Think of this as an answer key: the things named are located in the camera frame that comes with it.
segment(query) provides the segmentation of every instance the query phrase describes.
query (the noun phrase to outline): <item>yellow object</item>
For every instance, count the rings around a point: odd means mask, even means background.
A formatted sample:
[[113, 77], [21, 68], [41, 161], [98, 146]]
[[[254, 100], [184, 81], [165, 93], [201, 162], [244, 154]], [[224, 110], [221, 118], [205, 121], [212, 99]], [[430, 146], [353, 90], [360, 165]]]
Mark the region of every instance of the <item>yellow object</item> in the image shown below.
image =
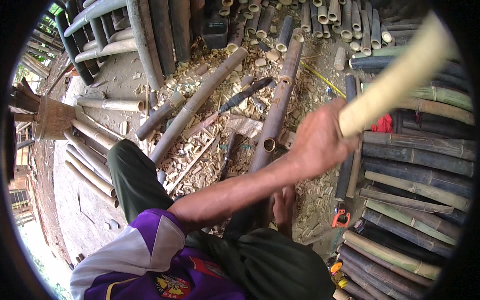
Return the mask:
[[347, 96], [345, 96], [345, 94], [343, 94], [342, 92], [340, 92], [340, 90], [333, 85], [333, 83], [331, 83], [330, 81], [328, 81], [328, 79], [326, 79], [325, 77], [321, 76], [317, 71], [315, 71], [312, 67], [310, 67], [309, 65], [307, 65], [306, 63], [304, 63], [303, 61], [300, 62], [302, 64], [302, 66], [304, 66], [307, 70], [309, 70], [310, 72], [312, 72], [314, 75], [318, 76], [320, 79], [322, 79], [326, 84], [328, 84], [329, 87], [331, 87], [334, 91], [337, 92], [338, 95], [342, 96], [343, 98], [346, 98]]

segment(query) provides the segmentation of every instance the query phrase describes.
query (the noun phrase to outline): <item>man's leg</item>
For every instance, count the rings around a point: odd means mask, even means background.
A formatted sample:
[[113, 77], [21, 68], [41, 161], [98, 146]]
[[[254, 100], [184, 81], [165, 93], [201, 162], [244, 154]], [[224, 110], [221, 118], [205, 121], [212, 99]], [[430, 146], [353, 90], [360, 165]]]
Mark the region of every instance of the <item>man's leg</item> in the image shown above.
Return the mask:
[[146, 209], [166, 210], [173, 204], [156, 180], [155, 164], [131, 141], [122, 140], [110, 149], [108, 166], [128, 223]]

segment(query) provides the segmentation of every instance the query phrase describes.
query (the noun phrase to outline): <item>red cloth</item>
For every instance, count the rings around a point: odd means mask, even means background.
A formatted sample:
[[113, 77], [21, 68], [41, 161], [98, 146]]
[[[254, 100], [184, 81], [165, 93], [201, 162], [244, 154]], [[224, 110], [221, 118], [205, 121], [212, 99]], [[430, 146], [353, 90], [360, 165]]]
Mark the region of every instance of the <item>red cloth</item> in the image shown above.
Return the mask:
[[392, 117], [389, 114], [385, 114], [383, 117], [380, 117], [378, 119], [378, 126], [372, 124], [372, 131], [393, 133]]

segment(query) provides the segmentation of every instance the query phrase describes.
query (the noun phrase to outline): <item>wooden handle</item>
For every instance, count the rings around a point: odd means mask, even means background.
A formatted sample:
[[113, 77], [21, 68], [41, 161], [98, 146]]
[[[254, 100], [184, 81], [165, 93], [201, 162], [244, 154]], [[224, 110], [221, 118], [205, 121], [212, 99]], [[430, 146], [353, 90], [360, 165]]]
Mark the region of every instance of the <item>wooden handle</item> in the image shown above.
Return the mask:
[[338, 123], [343, 136], [360, 133], [365, 125], [395, 107], [409, 90], [430, 79], [441, 68], [449, 46], [446, 29], [434, 14], [430, 14], [410, 48], [382, 72], [371, 88], [342, 108]]

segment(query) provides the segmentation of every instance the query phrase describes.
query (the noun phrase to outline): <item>dark green pants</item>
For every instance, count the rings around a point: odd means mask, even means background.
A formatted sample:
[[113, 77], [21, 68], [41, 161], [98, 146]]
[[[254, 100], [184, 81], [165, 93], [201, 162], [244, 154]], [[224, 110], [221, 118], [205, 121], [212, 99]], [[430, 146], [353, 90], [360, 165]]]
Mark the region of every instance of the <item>dark green pants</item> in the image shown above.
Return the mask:
[[[134, 143], [116, 143], [108, 165], [129, 223], [145, 209], [166, 210], [173, 204], [156, 180], [154, 163]], [[187, 236], [186, 246], [208, 254], [256, 299], [331, 300], [335, 291], [320, 256], [273, 229], [257, 229], [238, 240], [199, 230]]]

